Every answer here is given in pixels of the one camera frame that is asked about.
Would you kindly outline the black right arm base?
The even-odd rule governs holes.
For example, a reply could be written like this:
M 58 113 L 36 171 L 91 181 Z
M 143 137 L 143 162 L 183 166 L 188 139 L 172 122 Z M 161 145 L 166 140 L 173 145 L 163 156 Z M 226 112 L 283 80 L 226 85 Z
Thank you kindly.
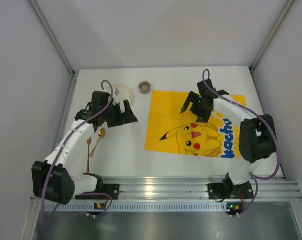
M 216 202 L 223 202 L 229 199 L 253 199 L 254 193 L 252 185 L 249 181 L 243 184 L 235 185 L 229 174 L 220 183 L 209 183 L 207 185 L 208 195 L 210 200 L 215 200 Z

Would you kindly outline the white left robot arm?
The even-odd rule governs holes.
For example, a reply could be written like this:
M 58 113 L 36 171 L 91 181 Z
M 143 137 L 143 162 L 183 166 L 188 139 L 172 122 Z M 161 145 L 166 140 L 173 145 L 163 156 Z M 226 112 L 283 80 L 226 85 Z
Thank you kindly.
M 138 122 L 128 99 L 119 100 L 120 91 L 94 91 L 86 108 L 75 116 L 70 130 L 60 144 L 43 161 L 36 161 L 32 168 L 33 193 L 61 205 L 86 193 L 103 192 L 103 179 L 94 173 L 86 173 L 84 150 L 88 140 L 99 127 L 108 128 Z

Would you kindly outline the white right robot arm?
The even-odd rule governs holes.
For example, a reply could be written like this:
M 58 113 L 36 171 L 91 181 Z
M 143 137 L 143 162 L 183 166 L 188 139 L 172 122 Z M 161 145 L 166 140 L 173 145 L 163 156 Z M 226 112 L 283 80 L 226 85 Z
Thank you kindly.
M 210 79 L 204 79 L 197 84 L 199 94 L 191 91 L 181 109 L 184 113 L 190 104 L 190 111 L 197 116 L 197 124 L 185 128 L 192 135 L 192 139 L 200 135 L 194 132 L 201 123 L 204 124 L 205 134 L 213 138 L 209 133 L 212 129 L 209 124 L 212 111 L 227 116 L 233 124 L 240 129 L 239 151 L 240 162 L 225 176 L 222 182 L 226 193 L 232 195 L 249 184 L 249 179 L 259 179 L 254 175 L 254 163 L 261 159 L 269 158 L 273 153 L 279 154 L 280 147 L 277 141 L 274 120 L 269 114 L 258 115 L 253 110 L 227 98 L 225 90 L 216 91 Z

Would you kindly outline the yellow Pikachu placemat cloth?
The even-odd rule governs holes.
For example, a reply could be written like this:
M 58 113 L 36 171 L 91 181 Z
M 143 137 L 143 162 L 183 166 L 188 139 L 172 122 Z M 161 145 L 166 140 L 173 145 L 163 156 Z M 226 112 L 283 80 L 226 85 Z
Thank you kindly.
M 181 112 L 187 92 L 152 93 L 146 132 L 147 151 L 198 157 L 239 159 L 240 129 L 220 112 L 207 123 L 197 121 L 190 110 Z

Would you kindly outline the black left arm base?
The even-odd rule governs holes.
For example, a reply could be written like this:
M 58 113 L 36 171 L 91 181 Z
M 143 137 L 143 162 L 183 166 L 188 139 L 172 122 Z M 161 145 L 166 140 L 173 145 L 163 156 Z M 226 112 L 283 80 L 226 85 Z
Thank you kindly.
M 97 191 L 98 193 L 109 195 L 113 200 L 118 200 L 120 194 L 120 185 L 116 183 L 106 183 L 101 176 L 98 176 Z

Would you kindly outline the white round plate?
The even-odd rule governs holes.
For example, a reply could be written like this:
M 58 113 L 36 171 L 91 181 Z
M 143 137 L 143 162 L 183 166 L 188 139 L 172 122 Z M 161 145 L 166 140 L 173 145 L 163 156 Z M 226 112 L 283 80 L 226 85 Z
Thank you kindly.
M 115 88 L 118 88 L 120 92 L 119 94 L 120 103 L 122 103 L 124 100 L 128 100 L 130 105 L 134 103 L 134 93 L 129 87 L 117 84 L 113 86 L 113 89 Z

